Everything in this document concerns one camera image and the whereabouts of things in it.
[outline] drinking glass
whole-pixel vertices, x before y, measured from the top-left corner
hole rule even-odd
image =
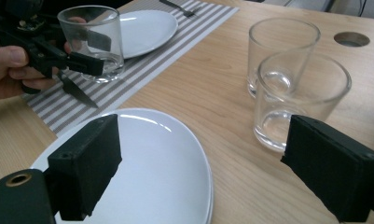
[[[351,86],[347,70],[324,55],[291,50],[270,56],[258,67],[257,139],[284,152],[292,115],[325,120]]]
[[[248,91],[256,97],[257,68],[265,58],[278,52],[299,49],[312,52],[320,39],[320,30],[312,23],[290,18],[259,21],[249,31]]]
[[[70,7],[58,14],[58,20],[71,51],[104,61],[99,75],[82,74],[98,83],[120,77],[123,71],[123,54],[119,12],[111,7]]]

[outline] table surface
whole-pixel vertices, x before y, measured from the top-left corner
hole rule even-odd
[[[338,223],[321,201],[253,134],[255,101],[247,92],[248,29],[272,17],[313,22],[316,51],[342,63],[352,90],[326,121],[374,149],[374,20],[240,0],[210,0],[238,11],[120,108],[147,107],[196,134],[215,182],[213,223]],[[340,32],[369,37],[362,48],[334,41]],[[20,97],[0,101],[0,178],[28,168],[56,135]],[[374,223],[371,213],[369,223]]]

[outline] white plate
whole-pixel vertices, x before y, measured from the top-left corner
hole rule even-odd
[[[178,28],[171,14],[158,10],[133,11],[120,15],[123,56],[136,57],[159,48]]]
[[[210,223],[213,180],[198,139],[179,120],[150,109],[118,114],[123,161],[91,217],[83,223]],[[48,155],[80,130],[85,121],[57,139],[35,161],[48,168]],[[57,223],[65,222],[56,215]]]

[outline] hole in table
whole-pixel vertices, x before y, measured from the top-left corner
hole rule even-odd
[[[363,47],[369,44],[370,40],[366,35],[355,32],[343,32],[334,36],[336,42],[347,47]]]

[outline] striped placemat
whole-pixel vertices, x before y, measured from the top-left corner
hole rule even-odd
[[[188,19],[180,10],[168,7],[158,0],[138,0],[121,11],[126,13],[147,9],[162,10],[171,13],[178,21],[178,31],[168,43],[146,55],[125,62],[122,78],[97,84],[83,79],[78,73],[68,74],[99,106],[98,109],[86,106],[64,93],[61,82],[37,95],[24,95],[27,104],[53,132],[60,136],[85,119],[117,109],[238,10],[235,7],[200,1],[173,0],[173,2],[188,9],[197,6],[201,6],[201,9],[197,17]]]

